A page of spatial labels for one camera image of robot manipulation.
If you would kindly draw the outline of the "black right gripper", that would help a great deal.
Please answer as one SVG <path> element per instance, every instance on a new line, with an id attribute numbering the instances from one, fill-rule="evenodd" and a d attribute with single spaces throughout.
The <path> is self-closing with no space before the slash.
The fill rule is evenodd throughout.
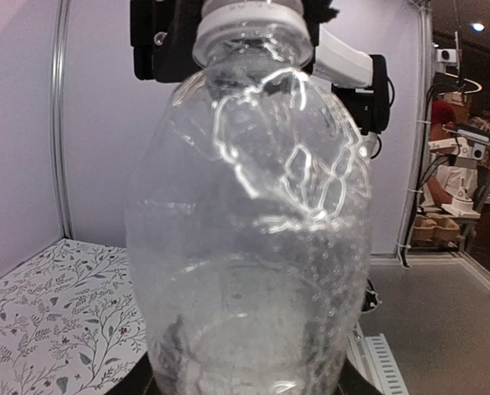
<path id="1" fill-rule="evenodd" d="M 182 82 L 201 69 L 193 49 L 202 7 L 200 0 L 129 3 L 133 71 L 138 80 Z"/>

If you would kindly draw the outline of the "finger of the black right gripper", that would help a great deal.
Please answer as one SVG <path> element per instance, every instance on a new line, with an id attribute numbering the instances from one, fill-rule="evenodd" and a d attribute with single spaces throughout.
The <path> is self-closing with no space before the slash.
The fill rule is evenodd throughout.
<path id="1" fill-rule="evenodd" d="M 319 35 L 320 25 L 328 23 L 339 14 L 332 0 L 302 0 L 303 19 L 311 37 Z"/>

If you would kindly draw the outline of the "white blue bottle cap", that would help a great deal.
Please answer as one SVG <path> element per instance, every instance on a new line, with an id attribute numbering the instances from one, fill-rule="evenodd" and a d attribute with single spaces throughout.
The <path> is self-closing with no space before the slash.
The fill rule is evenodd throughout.
<path id="1" fill-rule="evenodd" d="M 197 41 L 227 26 L 250 23 L 287 26 L 304 37 L 310 34 L 303 18 L 302 1 L 205 1 Z"/>

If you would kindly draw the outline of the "clear bottle white cap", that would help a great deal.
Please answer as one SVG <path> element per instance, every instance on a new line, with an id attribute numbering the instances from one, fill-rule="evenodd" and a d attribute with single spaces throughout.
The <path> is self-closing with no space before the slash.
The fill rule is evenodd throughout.
<path id="1" fill-rule="evenodd" d="M 127 246 L 164 394 L 331 394 L 361 312 L 369 161 L 310 42 L 264 21 L 198 40 L 129 188 Z"/>

